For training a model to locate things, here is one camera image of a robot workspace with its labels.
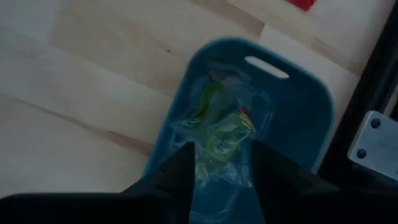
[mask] clear plastic bag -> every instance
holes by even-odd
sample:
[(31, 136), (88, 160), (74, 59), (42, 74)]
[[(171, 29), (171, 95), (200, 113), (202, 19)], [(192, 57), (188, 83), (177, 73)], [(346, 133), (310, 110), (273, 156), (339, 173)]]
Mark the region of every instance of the clear plastic bag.
[[(191, 220), (222, 221), (242, 188), (252, 187), (249, 152), (252, 139), (263, 136), (272, 118), (271, 102), (249, 85), (249, 78), (216, 66), (201, 90), (192, 90), (192, 108), (171, 122), (170, 147), (195, 142), (195, 191)], [(251, 110), (261, 114), (252, 120)]]

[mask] tray handle hole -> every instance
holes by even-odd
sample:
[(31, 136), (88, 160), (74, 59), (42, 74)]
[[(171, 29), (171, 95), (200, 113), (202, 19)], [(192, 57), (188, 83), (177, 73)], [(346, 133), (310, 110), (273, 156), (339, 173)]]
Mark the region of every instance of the tray handle hole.
[(263, 70), (266, 71), (268, 73), (270, 73), (271, 75), (275, 76), (276, 78), (279, 79), (288, 79), (289, 75), (285, 72), (283, 72), (282, 70), (280, 70), (279, 68), (268, 64), (267, 62), (254, 57), (254, 56), (247, 56), (244, 58), (245, 61), (247, 61), (249, 64)]

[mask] black metal frame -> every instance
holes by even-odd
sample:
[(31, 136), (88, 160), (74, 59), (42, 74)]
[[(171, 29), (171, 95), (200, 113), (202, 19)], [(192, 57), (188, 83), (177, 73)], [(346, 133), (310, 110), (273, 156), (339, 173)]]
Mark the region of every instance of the black metal frame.
[(383, 32), (338, 126), (319, 175), (341, 187), (353, 184), (353, 164), (347, 153), (364, 115), (383, 112), (398, 83), (398, 2), (394, 4)]

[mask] screw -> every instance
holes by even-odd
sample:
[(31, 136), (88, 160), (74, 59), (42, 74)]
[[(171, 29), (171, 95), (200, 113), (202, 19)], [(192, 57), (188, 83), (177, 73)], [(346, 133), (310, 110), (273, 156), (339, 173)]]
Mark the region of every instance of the screw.
[(378, 128), (378, 127), (380, 127), (380, 124), (381, 124), (381, 121), (380, 121), (379, 118), (374, 118), (374, 119), (371, 121), (371, 126), (372, 126), (372, 128)]
[(366, 150), (365, 149), (358, 149), (358, 151), (356, 152), (356, 156), (360, 159), (365, 158), (366, 156)]

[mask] light wood plank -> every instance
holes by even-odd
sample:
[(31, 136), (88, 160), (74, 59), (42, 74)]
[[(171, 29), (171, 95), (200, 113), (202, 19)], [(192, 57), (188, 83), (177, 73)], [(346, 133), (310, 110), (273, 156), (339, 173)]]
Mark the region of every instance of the light wood plank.
[(188, 0), (113, 0), (107, 4), (185, 58), (190, 58), (208, 41), (220, 37), (259, 38), (258, 33), (248, 31), (250, 28), (241, 27)]
[(335, 105), (336, 128), (359, 77), (270, 26), (264, 26), (259, 43), (306, 69), (325, 84)]
[(395, 1), (319, 0), (308, 12), (282, 0), (228, 2), (360, 75)]
[(0, 24), (46, 41), (68, 0), (0, 1)]
[(97, 0), (70, 1), (50, 43), (169, 96), (174, 95), (187, 61), (161, 37), (149, 35)]
[(216, 16), (221, 16), (231, 21), (250, 34), (259, 37), (264, 27), (264, 23), (254, 16), (229, 4), (227, 0), (190, 0), (191, 2), (212, 12)]
[(171, 98), (0, 26), (0, 92), (153, 143)]
[(120, 192), (147, 157), (0, 93), (0, 197), (23, 192)]

